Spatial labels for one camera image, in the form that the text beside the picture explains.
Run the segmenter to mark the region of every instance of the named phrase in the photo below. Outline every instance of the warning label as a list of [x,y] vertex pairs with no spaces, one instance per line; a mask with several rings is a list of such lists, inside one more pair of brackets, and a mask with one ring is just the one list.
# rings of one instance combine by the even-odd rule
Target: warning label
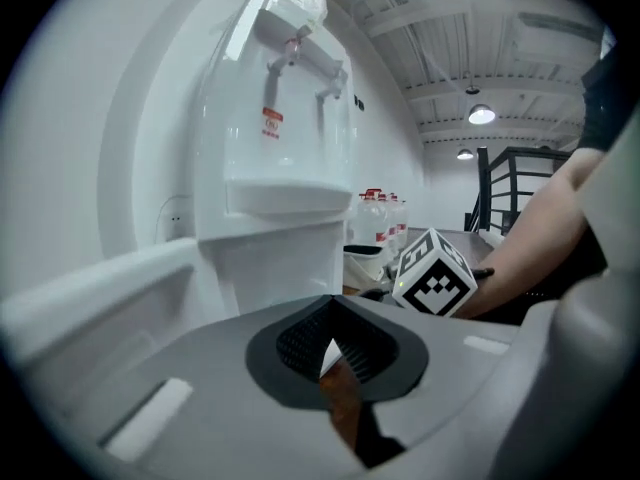
[[262,116],[264,118],[262,124],[262,135],[279,139],[280,124],[284,121],[284,116],[267,107],[262,108]]

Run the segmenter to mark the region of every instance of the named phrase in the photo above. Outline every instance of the person's arm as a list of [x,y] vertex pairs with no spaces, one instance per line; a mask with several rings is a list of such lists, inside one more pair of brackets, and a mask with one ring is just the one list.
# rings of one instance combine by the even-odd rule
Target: person's arm
[[531,198],[504,241],[478,268],[495,274],[453,315],[473,318],[532,288],[573,251],[587,223],[576,191],[604,157],[596,149],[578,149]]

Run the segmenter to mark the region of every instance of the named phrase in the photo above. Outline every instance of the black railing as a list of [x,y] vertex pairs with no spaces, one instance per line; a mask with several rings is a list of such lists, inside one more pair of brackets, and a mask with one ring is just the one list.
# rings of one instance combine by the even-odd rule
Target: black railing
[[[571,153],[564,151],[553,151],[551,149],[539,148],[506,148],[493,162],[489,163],[487,148],[478,148],[478,176],[480,192],[476,199],[476,204],[471,213],[464,215],[464,230],[479,231],[485,229],[489,231],[491,227],[500,230],[502,235],[506,235],[520,212],[518,211],[518,196],[532,196],[533,192],[518,190],[518,176],[537,176],[550,178],[553,174],[549,172],[518,171],[516,158],[543,158],[554,160],[554,169],[558,168],[571,156]],[[491,179],[491,173],[503,163],[507,162],[508,171],[506,174]],[[498,194],[492,193],[492,186],[499,181],[509,180],[509,190]],[[492,201],[499,197],[509,197],[509,209],[494,209]],[[502,214],[502,225],[491,222],[491,214]]]

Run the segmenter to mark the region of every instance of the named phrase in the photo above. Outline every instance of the black sleeve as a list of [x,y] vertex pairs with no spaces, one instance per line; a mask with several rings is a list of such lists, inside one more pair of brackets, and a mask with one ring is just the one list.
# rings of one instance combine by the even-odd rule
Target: black sleeve
[[609,151],[631,116],[636,98],[622,66],[616,46],[582,78],[586,112],[578,148]]

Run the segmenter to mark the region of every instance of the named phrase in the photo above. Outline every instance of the ceiling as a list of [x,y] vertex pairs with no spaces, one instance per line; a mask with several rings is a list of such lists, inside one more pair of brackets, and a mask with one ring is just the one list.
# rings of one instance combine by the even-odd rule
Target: ceiling
[[[475,137],[575,144],[582,74],[603,26],[578,0],[334,0],[367,34],[425,143]],[[473,84],[480,93],[469,96]],[[493,123],[468,123],[489,105]]]

